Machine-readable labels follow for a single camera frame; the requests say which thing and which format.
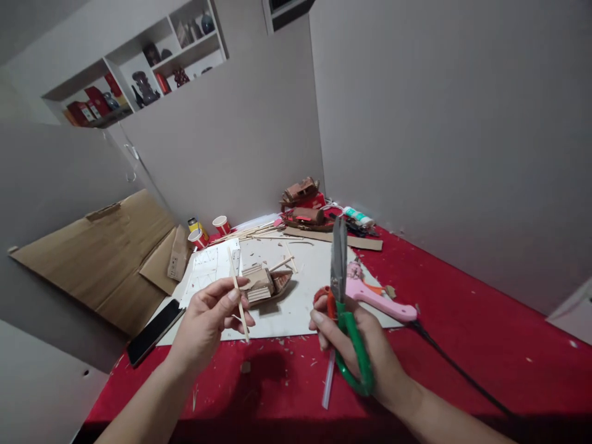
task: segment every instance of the red paper cup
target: red paper cup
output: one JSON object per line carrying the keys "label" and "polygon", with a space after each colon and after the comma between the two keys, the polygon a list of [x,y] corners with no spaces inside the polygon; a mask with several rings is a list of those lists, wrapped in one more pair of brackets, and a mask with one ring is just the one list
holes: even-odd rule
{"label": "red paper cup", "polygon": [[204,238],[204,232],[200,229],[196,229],[189,233],[189,237],[187,238],[189,242],[195,244],[198,250],[203,250],[205,247],[208,246],[208,241]]}
{"label": "red paper cup", "polygon": [[212,225],[216,227],[221,236],[230,234],[231,228],[226,216],[218,216],[212,221]]}

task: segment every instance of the ceiling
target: ceiling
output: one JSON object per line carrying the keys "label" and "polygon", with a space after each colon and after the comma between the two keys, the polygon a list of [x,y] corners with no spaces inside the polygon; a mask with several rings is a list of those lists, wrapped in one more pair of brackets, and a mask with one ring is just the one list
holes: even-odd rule
{"label": "ceiling", "polygon": [[0,14],[0,66],[90,0],[11,0]]}

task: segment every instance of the table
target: table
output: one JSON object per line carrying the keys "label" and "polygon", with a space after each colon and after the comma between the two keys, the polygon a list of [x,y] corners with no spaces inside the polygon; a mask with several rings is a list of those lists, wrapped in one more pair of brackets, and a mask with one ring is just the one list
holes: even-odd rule
{"label": "table", "polygon": [[[358,250],[401,303],[419,305],[430,335],[465,371],[523,418],[516,426],[481,397],[411,329],[387,336],[405,370],[457,407],[515,438],[592,442],[592,348],[544,317],[404,239],[377,228],[382,252]],[[98,434],[163,361],[158,347],[139,368],[124,354],[113,368],[78,439]],[[251,373],[240,366],[251,362]],[[316,336],[223,342],[187,398],[171,442],[249,436],[285,441],[409,440],[403,425],[373,399],[356,396],[335,373],[329,410],[321,407],[328,353]]]}

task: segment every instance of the smartphone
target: smartphone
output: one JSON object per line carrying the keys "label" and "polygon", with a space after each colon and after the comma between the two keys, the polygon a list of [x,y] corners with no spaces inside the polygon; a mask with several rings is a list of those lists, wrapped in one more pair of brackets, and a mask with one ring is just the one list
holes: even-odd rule
{"label": "smartphone", "polygon": [[184,308],[179,308],[179,301],[173,299],[162,311],[151,320],[138,336],[128,345],[129,363],[133,368],[138,367],[142,361],[156,347],[158,341],[171,329],[175,322],[185,313]]}

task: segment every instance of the hand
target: hand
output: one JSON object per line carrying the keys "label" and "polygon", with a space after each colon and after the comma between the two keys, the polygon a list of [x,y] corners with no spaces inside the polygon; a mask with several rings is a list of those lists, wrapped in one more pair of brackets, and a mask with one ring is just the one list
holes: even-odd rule
{"label": "hand", "polygon": [[[239,286],[249,283],[246,277],[236,280]],[[225,328],[244,334],[239,300],[245,310],[247,325],[254,326],[255,320],[247,311],[249,301],[234,288],[231,277],[219,279],[194,294],[166,358],[171,367],[197,376],[212,360]]]}
{"label": "hand", "polygon": [[[378,319],[350,298],[346,299],[346,306],[356,319],[358,330],[372,363],[375,380],[374,397],[392,413],[398,416],[408,414],[410,409],[417,408],[421,402],[421,391],[401,367]],[[327,297],[321,297],[314,308],[315,310],[310,312],[311,321],[308,328],[319,331],[321,349],[326,350],[329,343],[333,344],[343,356],[347,368],[356,378],[360,378],[358,358],[351,340],[333,320],[318,311],[326,311]]]}

